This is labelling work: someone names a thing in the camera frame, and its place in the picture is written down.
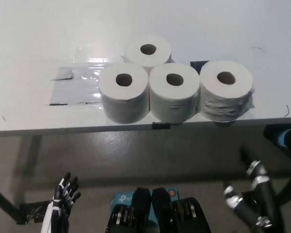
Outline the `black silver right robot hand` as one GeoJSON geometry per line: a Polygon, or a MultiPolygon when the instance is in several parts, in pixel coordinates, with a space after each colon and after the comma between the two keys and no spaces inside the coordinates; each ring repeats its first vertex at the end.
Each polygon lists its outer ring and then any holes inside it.
{"type": "Polygon", "coordinates": [[[256,205],[252,207],[247,204],[245,196],[237,194],[230,182],[224,182],[224,198],[228,208],[253,233],[283,233],[280,206],[275,200],[275,191],[262,161],[245,145],[240,146],[240,158],[251,182],[256,205]]]}

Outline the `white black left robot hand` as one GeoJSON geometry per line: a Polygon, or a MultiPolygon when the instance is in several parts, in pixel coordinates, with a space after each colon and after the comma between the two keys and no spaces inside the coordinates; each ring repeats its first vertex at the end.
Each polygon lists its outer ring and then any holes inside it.
{"type": "Polygon", "coordinates": [[[55,188],[54,195],[47,206],[41,233],[69,232],[69,217],[74,204],[80,198],[78,178],[70,178],[66,173],[55,188]]]}

